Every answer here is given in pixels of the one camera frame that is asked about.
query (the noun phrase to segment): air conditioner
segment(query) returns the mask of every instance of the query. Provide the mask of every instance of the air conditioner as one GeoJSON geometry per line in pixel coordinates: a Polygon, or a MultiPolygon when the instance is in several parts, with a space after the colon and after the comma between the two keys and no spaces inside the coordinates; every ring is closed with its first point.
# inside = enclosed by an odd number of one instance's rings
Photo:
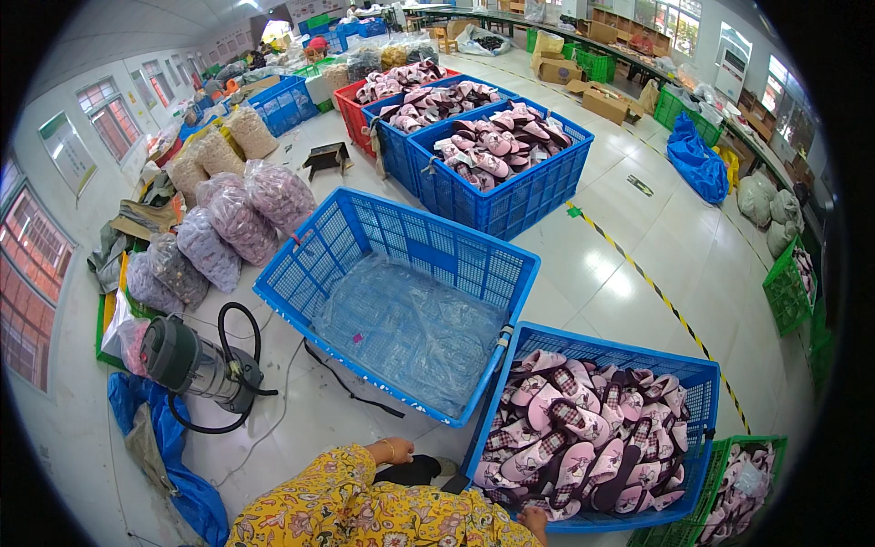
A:
{"type": "Polygon", "coordinates": [[[732,102],[738,102],[741,85],[745,82],[747,73],[747,61],[724,47],[718,64],[720,68],[717,71],[714,88],[729,97],[732,102]]]}

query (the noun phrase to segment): worker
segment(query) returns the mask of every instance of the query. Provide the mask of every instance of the worker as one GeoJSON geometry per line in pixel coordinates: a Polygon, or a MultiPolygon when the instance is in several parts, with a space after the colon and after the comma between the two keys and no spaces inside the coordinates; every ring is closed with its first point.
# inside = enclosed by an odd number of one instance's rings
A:
{"type": "Polygon", "coordinates": [[[307,44],[307,47],[312,47],[316,50],[316,53],[325,54],[326,49],[328,48],[328,40],[325,39],[321,34],[317,34],[316,38],[310,40],[310,43],[307,44]]]}
{"type": "Polygon", "coordinates": [[[224,91],[225,89],[222,87],[219,81],[216,80],[211,74],[206,77],[206,83],[204,83],[204,93],[206,93],[207,97],[215,101],[216,99],[222,97],[224,91]]]}
{"type": "Polygon", "coordinates": [[[318,456],[297,477],[252,501],[226,547],[238,545],[528,545],[547,547],[547,514],[526,508],[514,522],[472,490],[451,494],[432,477],[455,474],[449,460],[411,456],[400,437],[318,456]],[[376,468],[391,464],[379,473],[376,468]]]}
{"type": "Polygon", "coordinates": [[[264,68],[267,66],[267,62],[264,60],[264,55],[257,49],[252,50],[250,52],[252,55],[252,62],[249,63],[249,68],[251,70],[255,70],[256,68],[264,68]]]}
{"type": "MultiPolygon", "coordinates": [[[[635,51],[639,53],[644,53],[645,55],[648,55],[650,57],[652,57],[654,54],[654,43],[653,40],[650,39],[650,31],[648,29],[643,29],[641,30],[641,32],[636,32],[626,44],[635,51]]],[[[629,67],[629,74],[626,76],[626,79],[631,80],[640,73],[640,67],[631,65],[629,67]]]]}

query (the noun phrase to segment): red plastic crate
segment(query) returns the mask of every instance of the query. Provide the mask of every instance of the red plastic crate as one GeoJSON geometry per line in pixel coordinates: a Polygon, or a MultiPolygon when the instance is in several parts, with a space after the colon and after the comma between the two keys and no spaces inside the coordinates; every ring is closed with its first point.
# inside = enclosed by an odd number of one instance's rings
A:
{"type": "MultiPolygon", "coordinates": [[[[447,68],[445,78],[456,76],[458,74],[461,73],[447,68]]],[[[370,135],[363,135],[361,133],[361,129],[368,126],[368,122],[365,120],[365,115],[361,113],[361,107],[366,105],[361,105],[355,101],[355,94],[358,93],[359,89],[364,87],[364,80],[357,81],[354,84],[350,84],[345,88],[340,88],[335,91],[334,98],[337,99],[337,106],[339,107],[340,115],[343,116],[343,121],[346,123],[346,132],[349,133],[349,137],[353,139],[354,143],[359,145],[359,148],[370,155],[371,158],[376,158],[376,154],[371,150],[370,135]]]]}

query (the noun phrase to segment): wet vacuum cleaner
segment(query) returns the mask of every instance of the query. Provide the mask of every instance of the wet vacuum cleaner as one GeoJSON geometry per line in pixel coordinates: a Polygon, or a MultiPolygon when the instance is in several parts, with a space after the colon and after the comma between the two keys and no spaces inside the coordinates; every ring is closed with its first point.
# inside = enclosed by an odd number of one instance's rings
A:
{"type": "Polygon", "coordinates": [[[228,302],[219,311],[217,347],[198,336],[193,328],[178,317],[156,317],[146,329],[140,357],[146,363],[149,376],[170,390],[168,404],[173,416],[186,428],[199,433],[227,433],[243,425],[256,395],[278,395],[276,389],[258,389],[264,373],[258,368],[262,351],[262,336],[256,318],[237,302],[228,302]],[[243,312],[255,332],[255,355],[228,345],[225,335],[225,314],[236,309],[243,312]],[[225,427],[201,427],[181,417],[176,410],[178,395],[192,393],[213,399],[223,410],[240,417],[225,427]]]}

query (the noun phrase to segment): pile of slippers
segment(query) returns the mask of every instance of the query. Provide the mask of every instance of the pile of slippers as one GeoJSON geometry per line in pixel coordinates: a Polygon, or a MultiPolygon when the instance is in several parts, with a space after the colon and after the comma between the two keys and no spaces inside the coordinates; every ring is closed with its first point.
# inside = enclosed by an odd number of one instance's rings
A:
{"type": "Polygon", "coordinates": [[[501,100],[496,88],[469,80],[448,88],[415,88],[407,89],[405,93],[401,104],[380,109],[380,119],[407,134],[501,100]]]}
{"type": "Polygon", "coordinates": [[[540,164],[573,144],[561,123],[524,102],[474,122],[452,123],[453,135],[437,141],[439,158],[481,192],[540,164]]]}
{"type": "Polygon", "coordinates": [[[551,521],[662,511],[684,494],[686,396],[674,375],[536,350],[513,363],[473,482],[551,521]]]}
{"type": "Polygon", "coordinates": [[[380,99],[401,93],[404,88],[412,88],[440,80],[446,76],[446,68],[433,61],[424,60],[405,67],[395,67],[388,74],[372,72],[365,78],[365,85],[355,92],[355,101],[370,104],[380,99]]]}
{"type": "Polygon", "coordinates": [[[772,443],[751,443],[742,448],[735,444],[729,450],[729,462],[723,473],[723,480],[717,489],[717,498],[705,520],[702,535],[694,545],[719,545],[724,540],[738,536],[747,529],[753,515],[765,503],[766,495],[772,485],[772,469],[775,452],[772,443]],[[759,473],[759,483],[752,491],[746,481],[742,492],[742,475],[750,473],[750,466],[759,473]]]}
{"type": "Polygon", "coordinates": [[[808,302],[813,304],[815,301],[815,279],[814,279],[814,264],[811,262],[811,255],[807,250],[796,247],[792,251],[793,262],[799,270],[799,275],[802,278],[802,285],[805,287],[805,293],[808,295],[808,302]]]}

